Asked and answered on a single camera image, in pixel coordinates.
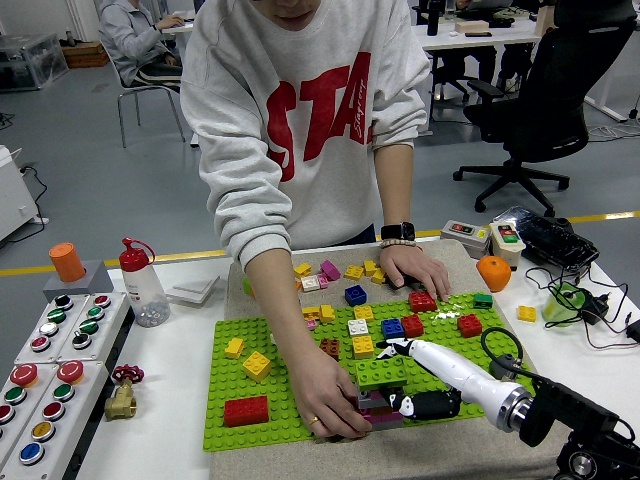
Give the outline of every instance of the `chair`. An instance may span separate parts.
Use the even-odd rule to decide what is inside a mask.
[[[515,100],[493,103],[503,93],[480,81],[469,86],[482,103],[467,106],[464,115],[480,127],[485,142],[503,143],[511,158],[502,166],[463,166],[464,172],[497,175],[499,178],[475,202],[484,212],[484,200],[509,183],[519,183],[555,216],[554,207],[532,179],[553,180],[558,189],[569,187],[570,178],[522,166],[566,157],[587,145],[583,102],[587,92],[614,62],[635,26],[631,0],[558,0],[557,28],[547,33],[528,78]]]
[[[140,85],[140,86],[128,87],[123,83],[122,78],[118,73],[118,69],[116,68],[115,63],[113,63],[113,60],[111,59],[111,56],[109,56],[109,63],[113,68],[113,72],[115,73],[118,83],[125,90],[124,93],[121,93],[120,95],[118,95],[118,117],[120,118],[120,135],[122,136],[122,147],[127,148],[127,144],[124,138],[124,123],[122,121],[122,107],[120,104],[120,102],[122,101],[122,97],[126,97],[127,95],[134,96],[135,102],[136,102],[136,117],[138,119],[138,126],[140,126],[140,107],[138,105],[138,93],[148,91],[148,90],[164,90],[165,92],[167,92],[167,96],[169,97],[169,102],[171,103],[171,109],[173,110],[173,116],[176,119],[176,123],[178,124],[178,130],[180,130],[180,137],[182,138],[182,141],[185,142],[186,140],[184,138],[184,133],[182,132],[182,125],[180,125],[178,112],[176,111],[176,106],[174,105],[173,98],[171,97],[171,93],[174,92],[174,90],[170,89],[169,87],[163,87],[162,85]]]

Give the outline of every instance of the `smartwatch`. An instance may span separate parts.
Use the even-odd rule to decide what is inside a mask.
[[[413,223],[402,222],[397,225],[385,225],[380,229],[380,237],[382,240],[410,240],[416,239],[416,229]]]

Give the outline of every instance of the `yellow floor line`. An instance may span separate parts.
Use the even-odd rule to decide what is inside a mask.
[[[589,223],[589,222],[604,222],[608,220],[620,220],[624,218],[640,218],[640,211],[630,212],[618,212],[618,213],[603,213],[600,215],[583,215],[580,217],[569,217],[571,223]],[[416,236],[423,237],[437,237],[440,235],[440,230],[420,230],[416,232]],[[202,252],[188,252],[188,253],[173,253],[170,255],[158,255],[156,256],[157,263],[175,262],[178,260],[197,260],[205,258],[223,257],[224,250],[205,250]],[[105,260],[104,264],[107,267],[117,267],[119,265],[118,259]],[[23,267],[23,268],[8,268],[0,270],[0,277],[11,277],[16,275],[31,275],[37,273],[51,273],[55,269],[53,265],[42,265],[39,267]]]

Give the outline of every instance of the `bracelet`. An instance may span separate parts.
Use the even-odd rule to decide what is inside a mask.
[[[407,247],[417,247],[418,244],[413,240],[400,240],[398,238],[388,238],[380,243],[380,248],[387,248],[392,245],[405,245]]]

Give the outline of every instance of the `sweatshirt sleeve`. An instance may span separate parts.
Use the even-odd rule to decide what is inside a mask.
[[[278,190],[282,171],[267,157],[255,100],[210,54],[205,62],[202,57],[192,61],[191,53],[180,102],[199,137],[200,177],[211,189],[207,206],[214,213],[215,231],[244,269],[262,252],[290,250],[285,224],[291,201]]]
[[[162,34],[149,27],[142,35],[136,35],[129,14],[118,5],[111,5],[102,12],[102,28],[106,36],[113,38],[118,50],[131,60],[141,60],[156,47]]]
[[[394,2],[373,99],[373,148],[413,145],[426,122],[416,87],[429,75],[429,59],[411,31],[407,2]]]

